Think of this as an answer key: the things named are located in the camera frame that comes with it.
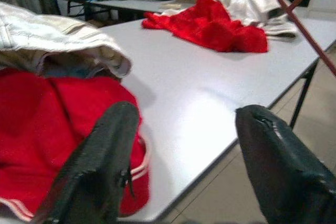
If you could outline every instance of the floor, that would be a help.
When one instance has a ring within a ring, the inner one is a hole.
[[[336,47],[328,53],[336,63]],[[302,85],[303,80],[294,85],[272,109],[273,113],[289,122]],[[322,62],[317,66],[294,132],[336,174],[336,79]],[[172,210],[166,221],[266,223],[241,154],[238,145]]]

